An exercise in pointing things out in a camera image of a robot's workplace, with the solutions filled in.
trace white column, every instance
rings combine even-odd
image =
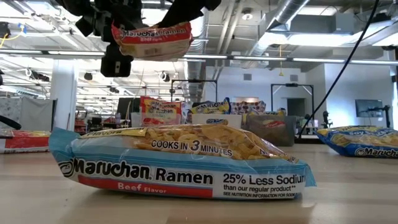
[[[75,129],[78,68],[74,60],[54,60],[51,99],[57,100],[54,127]]]

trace table surface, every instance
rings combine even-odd
[[[282,149],[307,161],[318,184],[297,200],[112,192],[64,178],[50,153],[0,155],[1,223],[398,223],[398,159],[342,157],[324,145]]]

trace beef flavor ramen package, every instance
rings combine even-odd
[[[317,131],[321,141],[342,156],[398,159],[398,131],[375,126],[347,126]]]
[[[140,107],[143,127],[181,123],[181,102],[166,102],[142,96]]]
[[[231,104],[229,103],[229,98],[226,97],[222,102],[206,101],[196,103],[191,111],[193,114],[230,114]]]
[[[123,55],[145,60],[182,57],[192,42],[189,22],[166,28],[152,26],[136,30],[118,29],[112,25],[112,35]]]
[[[100,189],[238,200],[295,198],[315,185],[303,161],[222,124],[56,129],[49,143],[65,177]]]

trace blue ramen package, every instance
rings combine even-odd
[[[55,129],[63,175],[100,189],[235,200],[295,198],[310,167],[253,133],[222,124],[115,129],[79,136]]]
[[[228,97],[222,102],[206,101],[194,103],[193,106],[191,110],[193,114],[231,114],[231,104]]]
[[[342,156],[398,159],[398,131],[375,126],[318,130],[321,141]]]

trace red label stripe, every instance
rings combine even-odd
[[[201,198],[212,198],[212,189],[196,189],[190,187],[176,187],[169,185],[160,184],[145,184],[126,182],[121,180],[110,180],[110,179],[94,179],[78,176],[79,183],[89,185],[100,189],[110,190],[122,190],[131,191],[145,194],[164,194],[164,195],[176,195],[186,197],[201,197]]]

